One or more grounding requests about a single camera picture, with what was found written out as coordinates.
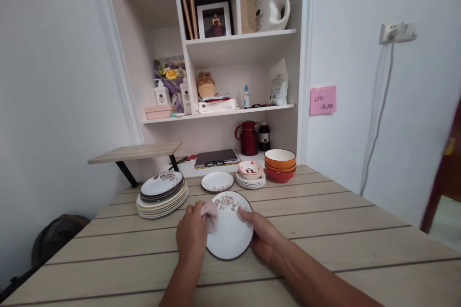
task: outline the small bottle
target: small bottle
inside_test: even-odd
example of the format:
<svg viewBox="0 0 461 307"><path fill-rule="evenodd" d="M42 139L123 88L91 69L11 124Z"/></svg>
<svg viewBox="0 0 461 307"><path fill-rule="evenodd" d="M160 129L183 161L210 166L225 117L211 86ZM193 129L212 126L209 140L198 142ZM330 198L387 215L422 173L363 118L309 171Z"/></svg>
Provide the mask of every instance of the small bottle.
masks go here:
<svg viewBox="0 0 461 307"><path fill-rule="evenodd" d="M248 109L250 107L250 92L248 91L248 85L245 85L245 96L243 99L243 107Z"/></svg>
<svg viewBox="0 0 461 307"><path fill-rule="evenodd" d="M269 132L269 126L266 122L263 122L259 128L259 150L261 151L270 150Z"/></svg>
<svg viewBox="0 0 461 307"><path fill-rule="evenodd" d="M158 81L158 86L155 88L155 98L158 106L171 104L170 91L162 81Z"/></svg>
<svg viewBox="0 0 461 307"><path fill-rule="evenodd" d="M184 115L191 115L191 97L189 95L189 86L187 85L187 77L182 79L181 96L182 96L182 107L184 108Z"/></svg>

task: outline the black bag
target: black bag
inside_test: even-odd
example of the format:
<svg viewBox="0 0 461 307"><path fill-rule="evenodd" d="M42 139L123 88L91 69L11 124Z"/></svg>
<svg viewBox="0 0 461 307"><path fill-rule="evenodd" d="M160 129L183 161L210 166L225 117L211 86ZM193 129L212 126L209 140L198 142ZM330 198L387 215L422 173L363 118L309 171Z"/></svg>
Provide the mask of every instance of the black bag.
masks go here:
<svg viewBox="0 0 461 307"><path fill-rule="evenodd" d="M11 284L0 294L0 304L72 240L75 235L80 233L88 223L90 223L90 220L82 216L64 214L48 224L40 232L32 248L32 268L22 276L11 279Z"/></svg>

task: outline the orange bowl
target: orange bowl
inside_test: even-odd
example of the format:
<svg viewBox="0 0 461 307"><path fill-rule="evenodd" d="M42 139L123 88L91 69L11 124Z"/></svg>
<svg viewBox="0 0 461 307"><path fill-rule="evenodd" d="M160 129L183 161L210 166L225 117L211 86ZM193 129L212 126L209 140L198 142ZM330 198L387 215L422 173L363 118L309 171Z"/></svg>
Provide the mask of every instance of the orange bowl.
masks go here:
<svg viewBox="0 0 461 307"><path fill-rule="evenodd" d="M270 179L272 181L274 181L274 182L287 183L294 176L295 170L293 170L290 173L280 173L280 172L276 172L276 171L274 171L272 169L266 169L266 173L267 173L267 175L269 175Z"/></svg>
<svg viewBox="0 0 461 307"><path fill-rule="evenodd" d="M294 171L296 169L296 165L292 166L291 168L288 168L288 169L277 169L277 168L274 168L274 167L271 167L267 162L264 162L265 166L267 169L270 169L270 170L274 170L274 171L278 171L278 172L281 172L281 173L291 173L292 171Z"/></svg>
<svg viewBox="0 0 461 307"><path fill-rule="evenodd" d="M276 169L290 169L296 165L296 154L283 149L272 149L264 153L264 160Z"/></svg>

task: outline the picture frame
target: picture frame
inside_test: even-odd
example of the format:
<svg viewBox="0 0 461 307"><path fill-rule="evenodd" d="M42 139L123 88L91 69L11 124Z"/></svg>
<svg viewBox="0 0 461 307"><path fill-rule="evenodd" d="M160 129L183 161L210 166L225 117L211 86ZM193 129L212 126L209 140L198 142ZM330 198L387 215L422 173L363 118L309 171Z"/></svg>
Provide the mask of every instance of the picture frame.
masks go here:
<svg viewBox="0 0 461 307"><path fill-rule="evenodd" d="M229 2L217 2L197 6L199 38L223 37L232 35Z"/></svg>

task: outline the electric cable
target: electric cable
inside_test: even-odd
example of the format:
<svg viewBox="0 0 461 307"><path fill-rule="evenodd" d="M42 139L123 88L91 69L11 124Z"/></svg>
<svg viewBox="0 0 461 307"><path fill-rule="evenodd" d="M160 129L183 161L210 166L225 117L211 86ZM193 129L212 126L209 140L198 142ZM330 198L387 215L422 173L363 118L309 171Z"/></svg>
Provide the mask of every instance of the electric cable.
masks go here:
<svg viewBox="0 0 461 307"><path fill-rule="evenodd" d="M376 128L375 138L373 139L373 145L371 146L370 155L368 156L368 160L366 162L364 183L362 185L362 188L360 188L360 196L361 197L364 196L366 182L368 180L368 170L370 168L371 157L373 156L373 152L375 151L376 141L378 139L379 130L381 128L381 119L383 118L384 107L386 105L386 99L387 99L387 96L388 96L388 90L389 90L389 84L390 84L390 76L392 74L392 67L393 66L394 66L394 42L392 42L392 45L390 47L390 65L389 65L388 80L386 82L386 89L384 91L383 105L381 106L381 111L379 112L378 126Z"/></svg>

